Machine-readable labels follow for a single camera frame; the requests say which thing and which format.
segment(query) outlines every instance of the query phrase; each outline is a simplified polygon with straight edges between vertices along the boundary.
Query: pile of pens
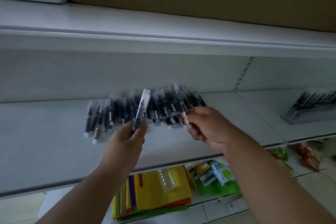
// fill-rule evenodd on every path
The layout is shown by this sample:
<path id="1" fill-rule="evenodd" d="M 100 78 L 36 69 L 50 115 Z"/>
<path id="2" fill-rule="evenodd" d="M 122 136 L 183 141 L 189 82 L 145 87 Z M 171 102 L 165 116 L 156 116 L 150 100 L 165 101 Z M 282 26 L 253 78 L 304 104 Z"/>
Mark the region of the pile of pens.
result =
<path id="1" fill-rule="evenodd" d="M 106 134 L 113 127 L 130 121 L 134 121 L 134 131 L 142 121 L 154 125 L 166 124 L 168 128 L 183 125 L 190 128 L 188 122 L 184 124 L 182 114 L 196 106 L 206 106 L 202 97 L 186 87 L 179 87 L 176 83 L 173 87 L 143 90 L 142 95 L 139 91 L 119 94 L 118 97 L 111 94 L 105 104 L 102 101 L 99 103 L 93 119 L 93 105 L 92 102 L 89 103 L 85 136 L 92 131 L 95 140 L 99 137 L 102 126 L 103 134 Z"/>

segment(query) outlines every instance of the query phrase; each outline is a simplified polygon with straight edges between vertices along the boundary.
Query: stack of colored paper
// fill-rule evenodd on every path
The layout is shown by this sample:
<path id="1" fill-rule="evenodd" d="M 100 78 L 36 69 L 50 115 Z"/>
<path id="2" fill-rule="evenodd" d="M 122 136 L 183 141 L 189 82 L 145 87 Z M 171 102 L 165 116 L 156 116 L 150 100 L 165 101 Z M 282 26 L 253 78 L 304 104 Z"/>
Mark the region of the stack of colored paper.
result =
<path id="1" fill-rule="evenodd" d="M 192 192 L 183 166 L 169 169 L 175 188 L 165 192 L 156 171 L 131 175 L 113 198 L 112 217 L 117 223 L 187 210 Z"/>

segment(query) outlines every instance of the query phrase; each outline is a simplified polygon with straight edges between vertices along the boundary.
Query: green paper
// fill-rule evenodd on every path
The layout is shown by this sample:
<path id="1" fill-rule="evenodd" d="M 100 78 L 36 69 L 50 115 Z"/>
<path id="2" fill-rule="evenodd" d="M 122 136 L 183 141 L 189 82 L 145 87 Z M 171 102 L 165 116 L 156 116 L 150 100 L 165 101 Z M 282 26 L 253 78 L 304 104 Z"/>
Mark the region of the green paper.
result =
<path id="1" fill-rule="evenodd" d="M 138 214 L 134 214 L 130 216 L 129 218 L 126 218 L 124 220 L 117 220 L 117 224 L 121 224 L 123 222 L 128 222 L 130 220 L 135 220 L 139 218 L 145 218 L 145 217 L 153 217 L 165 213 L 173 213 L 173 212 L 178 212 L 178 211 L 186 211 L 188 210 L 188 206 L 177 206 L 177 207 L 170 207 L 170 208 L 157 208 L 157 209 L 152 209 L 144 212 L 139 212 Z"/>
<path id="2" fill-rule="evenodd" d="M 224 184 L 223 186 L 216 179 L 208 186 L 204 186 L 204 184 L 198 179 L 196 181 L 199 192 L 202 195 L 220 195 L 220 196 L 228 196 L 232 194 L 241 194 L 239 186 L 236 181 L 230 181 Z"/>

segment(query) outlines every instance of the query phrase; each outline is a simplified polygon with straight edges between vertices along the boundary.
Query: right hand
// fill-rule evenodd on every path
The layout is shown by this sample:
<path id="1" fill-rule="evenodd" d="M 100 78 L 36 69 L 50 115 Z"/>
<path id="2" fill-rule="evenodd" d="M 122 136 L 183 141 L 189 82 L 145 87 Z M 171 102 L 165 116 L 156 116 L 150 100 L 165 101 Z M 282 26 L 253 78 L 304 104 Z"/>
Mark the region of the right hand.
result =
<path id="1" fill-rule="evenodd" d="M 188 110 L 187 120 L 192 128 L 188 133 L 195 140 L 205 142 L 215 151 L 225 152 L 225 141 L 234 134 L 241 132 L 223 115 L 212 107 L 195 107 Z"/>

